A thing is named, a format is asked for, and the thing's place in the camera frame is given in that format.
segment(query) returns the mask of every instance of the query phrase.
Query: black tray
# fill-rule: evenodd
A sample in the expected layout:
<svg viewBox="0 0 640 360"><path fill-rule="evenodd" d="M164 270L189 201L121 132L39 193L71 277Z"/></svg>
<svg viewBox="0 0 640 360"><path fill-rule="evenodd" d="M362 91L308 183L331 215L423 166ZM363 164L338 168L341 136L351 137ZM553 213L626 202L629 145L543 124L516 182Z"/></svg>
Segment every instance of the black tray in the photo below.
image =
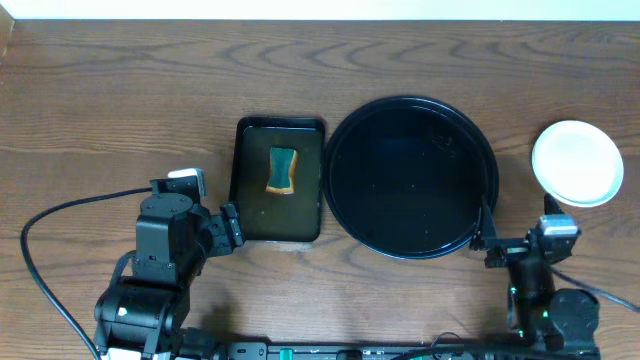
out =
<svg viewBox="0 0 640 360"><path fill-rule="evenodd" d="M316 118L246 117L238 123L229 200L238 204L247 240L310 242L320 234L325 128ZM271 147L298 152L295 192L265 191Z"/></svg>

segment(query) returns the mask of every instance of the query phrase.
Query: black cable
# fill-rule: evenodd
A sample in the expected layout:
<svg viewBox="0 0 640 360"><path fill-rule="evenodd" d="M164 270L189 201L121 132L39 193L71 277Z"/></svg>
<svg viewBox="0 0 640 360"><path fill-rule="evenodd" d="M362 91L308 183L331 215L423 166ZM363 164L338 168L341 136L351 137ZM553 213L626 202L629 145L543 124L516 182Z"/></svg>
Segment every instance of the black cable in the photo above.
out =
<svg viewBox="0 0 640 360"><path fill-rule="evenodd" d="M632 304L631 302L622 299L618 296L615 296L611 293L608 293L600 288L597 288L595 286L591 286L589 284L583 283L582 281L578 281L576 279L570 278L569 276L561 273L559 270L556 270L553 266L551 266L551 264L549 263L545 263L545 267L547 269L549 269L549 271L551 271L551 273L553 273L555 276L559 277L560 279L573 284L579 288L582 288L584 290L587 290L588 292L591 292L593 294L602 296L603 298L609 300L609 301L613 301L614 303L620 304L626 308L631 309L634 312L640 312L640 307L638 307L637 305Z"/></svg>
<svg viewBox="0 0 640 360"><path fill-rule="evenodd" d="M440 335L436 336L436 338L435 338L435 339L433 339L433 342L431 343L431 347L436 346L436 345L438 344L438 342L440 341L440 339L441 339L443 336L447 336L447 335L452 335L452 336L457 337L458 339L461 339L461 337L460 337L458 334L456 334L456 333L454 333L454 332L452 332L452 331L445 331L445 332L441 333ZM440 360L441 355L442 355L442 354L431 354L431 358L432 358L433 360Z"/></svg>
<svg viewBox="0 0 640 360"><path fill-rule="evenodd" d="M136 251L131 250L126 254L122 255L118 262L116 263L116 267L113 269L113 274L111 275L111 281L109 282L109 286L117 285L118 281L120 281L120 277L124 272L124 269L127 268L129 264L129 260L131 260L134 256L136 256Z"/></svg>
<svg viewBox="0 0 640 360"><path fill-rule="evenodd" d="M435 348L425 348L421 350L411 351L404 355L399 355L391 360L412 360L418 357L441 354L441 353L473 353L473 354L496 354L509 355L515 357L523 357L526 359L537 360L577 360L574 355L559 355L544 351L531 350L525 347L502 346L502 345L456 345L456 346L440 346Z"/></svg>
<svg viewBox="0 0 640 360"><path fill-rule="evenodd" d="M25 224L24 228L22 228L22 234L20 234L20 247L22 248L22 256L24 257L24 262L27 264L27 269L29 269L31 276L33 276L33 280L35 280L38 287L40 287L40 290L42 290L42 292L47 297L47 299L51 301L51 303L56 308L56 310L58 310L58 312L62 315L62 317L65 320L67 320L67 322L71 325L73 330L75 330L75 332L78 333L82 341L84 341L85 345L87 345L87 347L89 348L89 351L91 351L91 355L93 355L93 358L95 360L100 360L100 354L98 354L98 351L96 350L96 346L93 344L93 341L91 341L91 339L84 332L80 324L78 324L76 319L74 319L73 316L69 313L69 311L62 305L60 300L58 300L58 298L56 298L56 296L53 295L53 292L51 291L51 289L49 289L47 284L45 284L44 280L42 280L42 277L38 273L38 270L36 270L36 265L33 263L33 259L31 258L31 254L29 253L29 245L27 244L27 234L29 233L29 229L31 229L31 227L36 222L38 222L38 220L58 210L62 210L74 205L87 204L90 202L113 199L121 196L138 194L138 193L149 192L149 191L151 191L151 188L141 188L141 189L133 189L133 190L121 191L113 194L100 195L100 196L94 196L94 197L85 198L85 199L69 201L64 204L60 204L50 209L47 209L41 212L40 214L34 216L33 218L31 218L31 220L29 220Z"/></svg>

